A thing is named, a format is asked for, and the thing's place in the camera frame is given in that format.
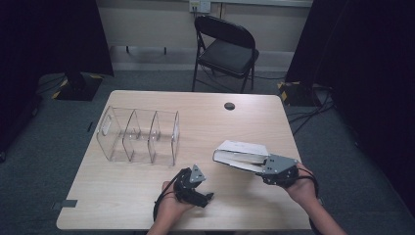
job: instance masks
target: black cable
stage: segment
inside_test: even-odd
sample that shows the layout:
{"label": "black cable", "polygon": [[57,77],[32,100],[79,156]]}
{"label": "black cable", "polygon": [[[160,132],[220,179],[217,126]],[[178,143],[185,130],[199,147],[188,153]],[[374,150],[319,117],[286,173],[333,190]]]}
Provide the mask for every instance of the black cable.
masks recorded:
{"label": "black cable", "polygon": [[58,80],[58,79],[63,78],[63,77],[65,77],[65,76],[64,76],[64,75],[57,76],[57,77],[55,77],[55,78],[53,78],[53,79],[50,79],[50,80],[45,81],[45,82],[43,82],[43,83],[40,83],[40,84],[38,85],[38,87],[40,87],[40,86],[44,86],[44,85],[46,85],[46,84],[48,84],[48,83],[51,83],[52,81]]}
{"label": "black cable", "polygon": [[154,209],[153,209],[153,220],[154,221],[156,221],[156,217],[157,217],[157,213],[158,213],[158,211],[159,211],[159,206],[160,206],[160,203],[161,203],[161,200],[164,198],[164,196],[165,195],[167,195],[167,194],[169,194],[169,193],[173,193],[173,192],[168,192],[168,193],[166,193],[165,194],[165,191],[167,191],[168,190],[168,188],[171,186],[171,184],[172,183],[174,183],[174,181],[176,181],[176,179],[177,179],[177,177],[179,176],[179,175],[181,175],[182,173],[183,173],[183,171],[184,170],[186,170],[186,169],[181,169],[177,174],[176,174],[176,176],[174,176],[171,180],[170,180],[170,182],[167,184],[167,186],[162,190],[162,192],[160,193],[160,195],[159,195],[159,197],[157,198],[157,200],[155,201],[155,207],[154,207]]}
{"label": "black cable", "polygon": [[324,98],[323,104],[321,104],[320,107],[318,107],[315,111],[318,111],[319,109],[322,109],[328,102],[330,94],[332,92],[332,88],[331,87],[313,87],[311,93],[314,93],[315,90],[326,90],[326,97]]}
{"label": "black cable", "polygon": [[51,86],[51,87],[49,87],[49,88],[46,88],[46,89],[44,89],[44,90],[42,90],[42,91],[36,92],[36,94],[37,94],[37,95],[40,95],[40,94],[45,93],[46,91],[49,91],[49,90],[52,90],[52,89],[56,88],[57,86],[59,86],[60,84],[62,84],[62,82],[64,82],[65,77],[66,77],[66,76],[65,76],[65,75],[63,75],[63,76],[60,76],[60,77],[54,78],[54,79],[52,79],[52,80],[50,80],[50,81],[44,82],[43,84],[39,85],[39,87],[40,87],[40,86],[42,86],[42,85],[45,85],[45,84],[47,84],[47,83],[49,83],[49,82],[55,81],[55,80],[57,80],[57,79],[59,79],[59,78],[61,79],[61,80],[60,80],[57,84],[55,84],[55,85],[53,85],[53,86]]}
{"label": "black cable", "polygon": [[[218,81],[216,81],[216,80],[214,80],[209,74],[208,74],[208,72],[207,72],[207,70],[206,70],[206,68],[204,67],[204,66],[202,66],[201,65],[201,67],[202,67],[202,70],[205,72],[205,74],[207,75],[207,77],[210,79],[210,81],[212,81],[213,83],[215,83],[216,85],[218,85],[218,86],[220,86],[222,89],[224,89],[224,90],[228,90],[228,91],[232,91],[232,92],[236,92],[236,91],[234,91],[234,90],[232,90],[231,88],[229,88],[229,87],[227,87],[227,86],[225,86],[225,85],[222,85],[222,84],[220,84]],[[217,88],[217,87],[214,87],[214,86],[212,86],[212,85],[208,85],[208,86],[210,86],[210,87],[212,87],[212,88],[214,88],[214,89],[216,89],[216,90],[218,90],[218,91],[223,91],[223,90],[221,90],[221,89],[219,89],[219,88]]]}
{"label": "black cable", "polygon": [[326,94],[326,98],[324,99],[324,102],[323,102],[323,104],[320,106],[320,107],[318,107],[317,109],[315,109],[314,111],[312,111],[312,112],[310,112],[310,113],[305,113],[305,114],[303,114],[302,116],[300,116],[300,117],[296,117],[296,118],[294,118],[294,119],[291,119],[291,120],[289,120],[289,124],[291,124],[291,123],[293,123],[293,122],[295,122],[295,121],[297,121],[297,120],[299,120],[299,119],[303,119],[303,118],[306,118],[306,120],[293,132],[293,135],[296,135],[297,134],[297,132],[299,132],[300,131],[300,129],[309,121],[309,120],[311,120],[311,118],[312,117],[314,117],[315,115],[317,115],[317,114],[322,114],[322,113],[324,113],[324,112],[326,112],[326,111],[328,111],[328,110],[330,110],[330,109],[332,109],[333,107],[334,107],[334,104],[333,104],[333,102],[328,102],[328,100],[329,100],[329,96],[330,96],[330,94],[331,94],[331,92],[330,92],[331,90],[329,89],[328,90],[328,92],[327,92],[327,94]]}
{"label": "black cable", "polygon": [[220,3],[220,13],[219,13],[220,19],[222,19],[222,9],[223,9],[223,3]]}
{"label": "black cable", "polygon": [[192,7],[193,11],[193,18],[196,19],[198,17],[198,7]]}
{"label": "black cable", "polygon": [[[317,182],[317,179],[315,178],[315,176],[309,170],[306,170],[306,169],[303,169],[303,168],[299,168],[299,170],[303,170],[303,171],[307,172],[309,175],[299,176],[296,180],[299,180],[299,179],[310,179],[314,183],[315,197],[317,199],[319,199],[318,198],[319,185],[318,185],[318,182]],[[315,224],[311,220],[311,218],[308,218],[308,221],[310,223],[311,230],[314,232],[314,234],[316,234],[316,235],[322,235],[322,233],[317,229],[317,227],[315,226]]]}
{"label": "black cable", "polygon": [[281,79],[285,79],[285,76],[282,77],[265,77],[265,76],[258,76],[255,75],[254,78],[259,78],[259,79],[265,79],[265,80],[281,80]]}
{"label": "black cable", "polygon": [[299,113],[287,114],[287,117],[295,116],[295,115],[307,115],[307,114],[309,114],[309,112],[299,112]]}

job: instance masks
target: chair leg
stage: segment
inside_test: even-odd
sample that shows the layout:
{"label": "chair leg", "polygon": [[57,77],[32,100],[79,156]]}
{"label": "chair leg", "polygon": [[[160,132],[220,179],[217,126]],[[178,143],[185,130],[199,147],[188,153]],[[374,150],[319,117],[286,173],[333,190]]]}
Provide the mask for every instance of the chair leg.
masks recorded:
{"label": "chair leg", "polygon": [[198,74],[198,63],[195,63],[195,70],[193,71],[192,92],[195,91],[196,75]]}
{"label": "chair leg", "polygon": [[242,88],[241,88],[241,94],[243,94],[244,93],[244,90],[245,90],[245,85],[247,84],[247,80],[248,80],[248,76],[249,76],[249,74],[247,74],[246,76],[245,76],[245,78],[244,78],[244,83],[242,83]]}
{"label": "chair leg", "polygon": [[251,70],[251,90],[254,90],[254,73],[255,73],[255,69],[253,67]]}

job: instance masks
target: gray carpet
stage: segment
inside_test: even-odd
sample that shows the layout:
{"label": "gray carpet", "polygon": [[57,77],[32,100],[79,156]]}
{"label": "gray carpet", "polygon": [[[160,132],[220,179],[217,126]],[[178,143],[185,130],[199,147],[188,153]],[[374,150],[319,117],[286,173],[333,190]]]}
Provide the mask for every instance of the gray carpet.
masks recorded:
{"label": "gray carpet", "polygon": [[[0,234],[133,234],[68,232],[56,227],[54,202],[67,197],[92,130],[113,90],[190,91],[193,72],[116,71],[106,77],[92,102],[58,101],[56,90],[39,87],[44,97],[36,117],[22,131],[0,164]],[[281,77],[280,72],[257,72]],[[59,77],[50,74],[40,83]],[[277,79],[258,78],[247,93],[277,95]],[[197,83],[199,92],[218,92]],[[286,107],[287,114],[314,108]],[[303,120],[293,123],[296,130]],[[295,135],[303,163],[315,173],[326,209],[349,234],[415,234],[415,222],[378,168],[354,145],[351,131],[335,109],[318,114]],[[270,234],[313,234],[279,231]]]}

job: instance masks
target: acrylic box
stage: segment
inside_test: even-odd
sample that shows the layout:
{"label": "acrylic box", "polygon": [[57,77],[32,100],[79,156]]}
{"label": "acrylic box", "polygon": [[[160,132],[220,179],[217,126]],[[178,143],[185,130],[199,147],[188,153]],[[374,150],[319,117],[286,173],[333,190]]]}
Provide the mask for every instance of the acrylic box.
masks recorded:
{"label": "acrylic box", "polygon": [[179,114],[109,106],[96,135],[110,162],[172,166],[179,140]]}

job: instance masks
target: chair seat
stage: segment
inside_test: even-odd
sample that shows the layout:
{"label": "chair seat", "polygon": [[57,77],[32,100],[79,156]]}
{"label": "chair seat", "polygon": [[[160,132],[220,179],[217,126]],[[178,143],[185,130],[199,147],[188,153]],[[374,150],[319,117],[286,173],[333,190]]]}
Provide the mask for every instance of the chair seat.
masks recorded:
{"label": "chair seat", "polygon": [[[255,60],[258,58],[258,55],[259,52],[255,50]],[[230,71],[239,77],[243,77],[251,68],[251,56],[252,49],[250,48],[240,47],[216,39],[199,57],[198,63],[213,70]]]}

